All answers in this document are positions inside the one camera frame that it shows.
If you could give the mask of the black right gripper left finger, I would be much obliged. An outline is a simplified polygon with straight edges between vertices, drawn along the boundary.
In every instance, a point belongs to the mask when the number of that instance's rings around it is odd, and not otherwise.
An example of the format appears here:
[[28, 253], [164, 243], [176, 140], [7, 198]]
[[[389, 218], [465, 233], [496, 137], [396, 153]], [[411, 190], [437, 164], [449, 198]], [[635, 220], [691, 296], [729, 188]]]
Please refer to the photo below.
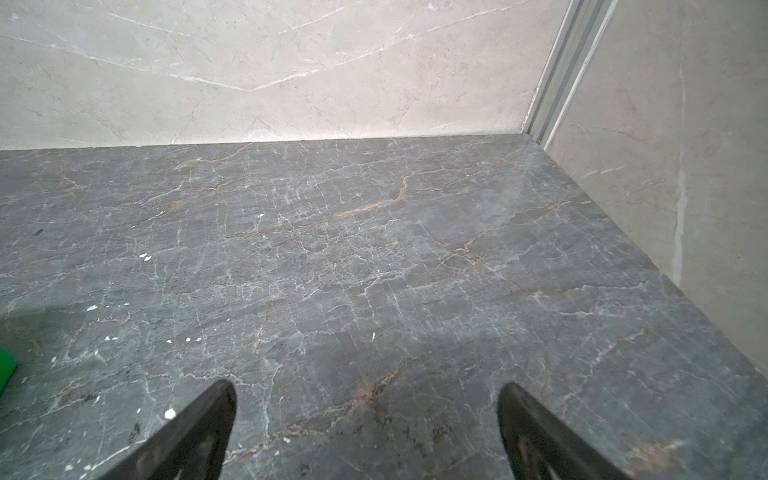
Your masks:
[[235, 386], [219, 379], [102, 477], [217, 480], [236, 412]]

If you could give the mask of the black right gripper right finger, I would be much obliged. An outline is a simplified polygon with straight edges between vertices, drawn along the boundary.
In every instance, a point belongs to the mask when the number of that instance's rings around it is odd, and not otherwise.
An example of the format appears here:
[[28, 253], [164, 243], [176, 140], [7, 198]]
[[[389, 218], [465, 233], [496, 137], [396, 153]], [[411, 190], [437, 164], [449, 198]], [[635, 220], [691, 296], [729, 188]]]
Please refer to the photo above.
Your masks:
[[515, 382], [500, 390], [497, 419], [516, 479], [629, 479]]

